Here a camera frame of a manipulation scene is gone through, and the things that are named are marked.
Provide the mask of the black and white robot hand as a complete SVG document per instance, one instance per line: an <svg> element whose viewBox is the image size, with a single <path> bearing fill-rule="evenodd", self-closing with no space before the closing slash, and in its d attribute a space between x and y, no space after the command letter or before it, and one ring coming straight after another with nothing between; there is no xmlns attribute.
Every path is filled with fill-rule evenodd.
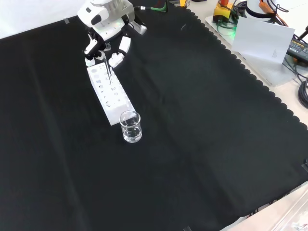
<svg viewBox="0 0 308 231"><path fill-rule="evenodd" d="M90 38L90 43L84 50L88 67L95 65L96 60L103 60L105 53L111 50L111 40L121 35L119 48L108 61L115 68L123 61L130 48L131 38L126 29L131 28L140 35L147 30L128 0L88 0L77 15L87 27Z"/></svg>

